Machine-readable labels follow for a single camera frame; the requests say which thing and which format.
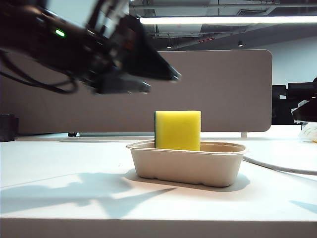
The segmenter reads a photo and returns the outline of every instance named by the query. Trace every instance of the black cable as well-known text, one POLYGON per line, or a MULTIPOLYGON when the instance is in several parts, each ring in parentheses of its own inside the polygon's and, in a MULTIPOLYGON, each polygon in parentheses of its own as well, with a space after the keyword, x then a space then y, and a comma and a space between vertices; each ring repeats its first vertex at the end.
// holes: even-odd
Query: black cable
POLYGON ((23 81, 21 79, 18 79, 16 77, 13 77, 11 75, 8 75, 6 73, 1 72, 1 75, 5 76, 5 77, 7 77, 9 79, 12 79, 12 80, 14 80, 16 82, 19 82, 19 83, 22 83, 22 84, 25 84, 25 85, 28 85, 28 86, 32 86, 32 87, 40 87, 40 88, 43 88, 43 89, 46 89, 46 90, 49 90, 49 91, 52 91, 52 92, 60 93, 60 94, 71 94, 71 93, 74 93, 74 92, 76 92, 78 90, 78 85, 75 82, 75 80, 72 79, 72 78, 70 78, 69 80, 64 81, 64 82, 59 82, 59 83, 55 83, 55 84, 45 84, 45 83, 42 83, 42 82, 39 82, 39 81, 33 79, 32 77, 27 75, 25 72, 20 70, 5 55, 0 55, 0 57, 1 57, 2 61, 3 61, 3 64, 8 69, 12 70, 17 75, 21 76, 23 79, 28 81, 28 83, 27 83, 27 82, 25 82, 25 81, 23 81), (61 86, 61 85, 69 84, 69 83, 73 85, 72 89, 70 89, 70 90, 63 90, 63 89, 60 89, 60 88, 56 87, 56 86, 61 86))
POLYGON ((44 84, 44 85, 53 86, 53 87, 62 86, 62 85, 65 85, 65 84, 68 84, 71 82, 71 80, 67 80, 67 81, 63 81, 63 82, 59 82, 59 83, 53 83, 53 84, 45 84, 45 83, 39 82, 39 81, 33 79, 32 77, 30 77, 28 74, 26 74, 22 70, 20 70, 14 63, 12 63, 12 61, 6 55, 0 55, 0 58, 2 59, 4 65, 8 69, 15 72, 17 75, 19 75, 20 77, 24 78, 25 80, 27 80, 29 82, 33 82, 35 84, 37 84, 37 83, 44 84))
POLYGON ((13 76, 11 76, 11 75, 9 75, 9 74, 6 74, 6 73, 4 73, 4 72, 1 72, 1 71, 0 71, 0 75, 2 75, 2 76, 4 76, 4 77, 7 77, 7 78, 9 78, 9 79, 12 79, 12 80, 14 80, 14 81, 16 81, 16 82, 23 83, 23 84, 25 84, 25 85, 31 86, 31 87, 37 87, 36 85, 34 85, 34 84, 32 84, 32 83, 25 82, 25 81, 23 81, 23 80, 21 80, 21 79, 15 78, 15 77, 13 77, 13 76))

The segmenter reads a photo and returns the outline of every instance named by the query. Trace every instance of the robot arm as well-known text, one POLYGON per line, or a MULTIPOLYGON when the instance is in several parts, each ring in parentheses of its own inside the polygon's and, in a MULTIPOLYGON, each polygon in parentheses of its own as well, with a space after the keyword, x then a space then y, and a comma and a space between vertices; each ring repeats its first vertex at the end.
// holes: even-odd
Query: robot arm
POLYGON ((59 93, 73 93, 77 81, 108 94, 149 92, 150 85, 140 78, 178 80, 180 74, 147 42, 140 21, 121 10, 126 2, 98 0, 87 25, 79 26, 48 11, 45 0, 0 1, 1 61, 23 80, 0 74, 59 93), (8 53, 67 75, 73 89, 57 88, 65 82, 48 85, 33 79, 9 60, 8 53))

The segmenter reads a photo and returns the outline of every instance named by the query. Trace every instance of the white object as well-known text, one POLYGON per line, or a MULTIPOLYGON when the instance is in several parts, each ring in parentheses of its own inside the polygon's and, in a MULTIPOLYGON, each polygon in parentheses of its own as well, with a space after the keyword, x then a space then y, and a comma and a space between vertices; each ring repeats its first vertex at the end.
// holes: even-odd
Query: white object
POLYGON ((142 24, 253 24, 253 23, 316 23, 317 16, 198 16, 142 17, 142 24))
POLYGON ((299 137, 307 140, 317 140, 317 122, 308 123, 299 134, 299 137))
POLYGON ((200 151, 157 149, 154 140, 127 145, 138 176, 225 187, 234 183, 244 145, 202 141, 200 151))

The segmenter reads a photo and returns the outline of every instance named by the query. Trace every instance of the ceiling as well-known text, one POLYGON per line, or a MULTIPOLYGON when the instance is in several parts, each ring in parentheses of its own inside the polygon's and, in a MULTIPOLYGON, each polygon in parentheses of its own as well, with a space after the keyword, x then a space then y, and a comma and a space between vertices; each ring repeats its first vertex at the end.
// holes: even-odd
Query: ceiling
MULTIPOLYGON (((317 15, 317 0, 134 0, 129 12, 140 17, 317 15)), ((317 24, 307 23, 153 24, 144 28, 152 45, 161 51, 237 49, 239 40, 244 43, 243 49, 249 49, 317 35, 317 24)))

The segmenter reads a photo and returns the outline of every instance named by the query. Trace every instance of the white cable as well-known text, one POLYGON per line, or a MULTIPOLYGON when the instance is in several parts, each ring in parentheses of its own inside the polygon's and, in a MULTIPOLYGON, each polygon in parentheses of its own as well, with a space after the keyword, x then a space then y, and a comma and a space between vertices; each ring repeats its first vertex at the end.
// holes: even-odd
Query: white cable
POLYGON ((276 166, 276 165, 270 165, 261 161, 257 161, 254 159, 251 159, 249 157, 243 156, 243 160, 255 165, 259 165, 271 170, 277 170, 277 171, 284 171, 284 172, 289 172, 289 173, 295 173, 295 174, 302 174, 302 175, 317 175, 317 171, 312 171, 312 170, 297 170, 297 169, 291 169, 291 168, 286 168, 286 167, 281 167, 281 166, 276 166))

